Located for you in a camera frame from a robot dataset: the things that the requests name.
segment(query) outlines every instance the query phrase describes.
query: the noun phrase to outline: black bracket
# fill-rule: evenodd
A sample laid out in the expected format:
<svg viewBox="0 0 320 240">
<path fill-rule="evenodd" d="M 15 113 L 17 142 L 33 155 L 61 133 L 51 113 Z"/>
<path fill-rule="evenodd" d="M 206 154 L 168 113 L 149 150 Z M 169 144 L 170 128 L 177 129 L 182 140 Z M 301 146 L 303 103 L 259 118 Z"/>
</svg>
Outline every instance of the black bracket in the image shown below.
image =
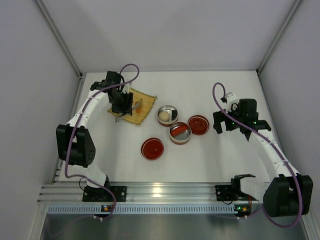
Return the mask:
<svg viewBox="0 0 320 240">
<path fill-rule="evenodd" d="M 127 198 L 127 187 L 126 186 L 110 186 L 109 190 L 114 194 L 115 199 L 119 203 L 124 203 Z M 86 186 L 84 188 L 83 202 L 113 202 L 114 199 L 103 188 L 95 188 Z"/>
<path fill-rule="evenodd" d="M 237 197 L 233 192 L 232 186 L 229 185 L 216 185 L 215 186 L 216 200 L 221 202 L 236 201 Z"/>
</svg>

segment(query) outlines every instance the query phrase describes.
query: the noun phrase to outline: white table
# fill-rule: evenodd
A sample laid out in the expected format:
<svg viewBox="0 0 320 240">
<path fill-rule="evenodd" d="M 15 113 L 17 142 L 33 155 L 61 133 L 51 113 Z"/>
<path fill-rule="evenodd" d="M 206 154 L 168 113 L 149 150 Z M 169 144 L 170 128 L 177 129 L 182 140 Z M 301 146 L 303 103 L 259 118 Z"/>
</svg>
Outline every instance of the white table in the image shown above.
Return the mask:
<svg viewBox="0 0 320 240">
<path fill-rule="evenodd" d="M 134 72 L 123 74 L 126 80 L 134 75 Z M 78 107 L 84 103 L 90 86 L 105 78 L 106 73 L 86 75 Z M 253 174 L 269 182 L 261 159 L 239 130 L 227 132 L 223 126 L 224 132 L 218 135 L 213 129 L 212 114 L 219 110 L 212 96 L 216 82 L 223 83 L 227 92 L 234 92 L 239 98 L 256 99 L 259 119 L 271 125 L 255 71 L 141 72 L 131 86 L 158 98 L 142 125 L 124 121 L 115 123 L 115 118 L 106 109 L 90 132 L 96 150 L 102 156 L 95 161 L 110 181 L 220 183 L 230 182 L 238 174 Z M 218 98 L 222 93 L 218 87 Z M 172 143 L 168 128 L 157 122 L 157 111 L 163 105 L 175 106 L 179 121 L 182 122 L 188 121 L 192 115 L 205 116 L 210 122 L 209 131 L 202 136 L 193 135 L 185 145 Z M 164 144 L 163 155 L 154 161 L 145 159 L 141 154 L 142 143 L 151 137 L 161 139 Z M 68 169 L 69 174 L 75 173 L 72 166 Z M 67 182 L 79 179 L 66 179 L 61 174 L 59 180 Z"/>
</svg>

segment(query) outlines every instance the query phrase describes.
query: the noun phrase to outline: food item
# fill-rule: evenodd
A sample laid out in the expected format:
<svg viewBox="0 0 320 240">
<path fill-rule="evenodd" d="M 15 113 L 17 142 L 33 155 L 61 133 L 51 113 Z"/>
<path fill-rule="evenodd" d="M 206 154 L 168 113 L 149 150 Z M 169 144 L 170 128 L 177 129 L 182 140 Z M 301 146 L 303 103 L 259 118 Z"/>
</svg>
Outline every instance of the food item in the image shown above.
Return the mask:
<svg viewBox="0 0 320 240">
<path fill-rule="evenodd" d="M 170 134 L 172 137 L 175 137 L 181 133 L 183 133 L 184 131 L 186 131 L 188 128 L 186 126 L 178 126 L 175 129 L 173 129 Z"/>
<path fill-rule="evenodd" d="M 170 114 L 166 111 L 162 111 L 160 112 L 159 114 L 159 118 L 162 120 L 162 121 L 165 121 L 165 122 L 168 122 L 169 119 L 170 119 Z"/>
</svg>

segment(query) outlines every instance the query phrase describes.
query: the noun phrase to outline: gray floor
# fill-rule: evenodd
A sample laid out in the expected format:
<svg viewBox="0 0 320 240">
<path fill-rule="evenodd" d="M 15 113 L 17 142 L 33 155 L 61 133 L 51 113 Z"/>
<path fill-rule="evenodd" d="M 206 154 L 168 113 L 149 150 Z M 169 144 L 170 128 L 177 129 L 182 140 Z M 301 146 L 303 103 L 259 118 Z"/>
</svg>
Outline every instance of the gray floor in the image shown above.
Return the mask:
<svg viewBox="0 0 320 240">
<path fill-rule="evenodd" d="M 248 220 L 223 219 L 213 215 L 114 215 L 100 222 L 84 218 L 55 234 L 79 215 L 47 216 L 43 240 L 306 240 L 300 223 L 293 229 L 272 225 L 262 212 Z M 294 217 L 278 218 L 289 224 Z"/>
</svg>

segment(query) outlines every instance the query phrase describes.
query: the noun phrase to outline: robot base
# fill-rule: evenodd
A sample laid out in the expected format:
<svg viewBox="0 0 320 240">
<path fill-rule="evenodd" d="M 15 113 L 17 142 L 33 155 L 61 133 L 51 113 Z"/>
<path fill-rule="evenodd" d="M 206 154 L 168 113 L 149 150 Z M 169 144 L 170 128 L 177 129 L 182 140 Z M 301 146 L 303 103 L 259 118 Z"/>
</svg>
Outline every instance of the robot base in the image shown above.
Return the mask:
<svg viewBox="0 0 320 240">
<path fill-rule="evenodd" d="M 117 202 L 123 203 L 126 201 L 127 198 L 127 186 L 110 186 L 110 182 L 108 177 L 106 178 L 106 182 L 104 186 L 109 189 L 115 196 Z M 91 186 L 86 186 L 84 188 L 83 202 L 113 202 L 114 199 L 103 188 L 95 188 Z"/>
</svg>

